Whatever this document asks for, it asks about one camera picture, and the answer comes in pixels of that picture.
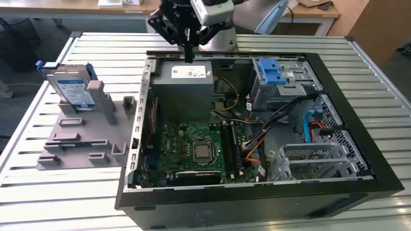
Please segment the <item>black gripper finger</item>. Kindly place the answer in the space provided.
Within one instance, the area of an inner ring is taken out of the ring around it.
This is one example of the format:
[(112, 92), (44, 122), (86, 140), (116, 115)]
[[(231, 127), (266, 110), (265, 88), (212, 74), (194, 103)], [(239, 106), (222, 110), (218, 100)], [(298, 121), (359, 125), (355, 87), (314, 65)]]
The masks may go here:
[(190, 25), (190, 63), (194, 61), (194, 52), (199, 45), (206, 45), (225, 27), (225, 22), (212, 24), (202, 29), (199, 22)]
[(190, 63), (190, 38), (186, 34), (184, 18), (178, 12), (156, 9), (148, 18), (148, 24), (171, 45), (178, 45)]

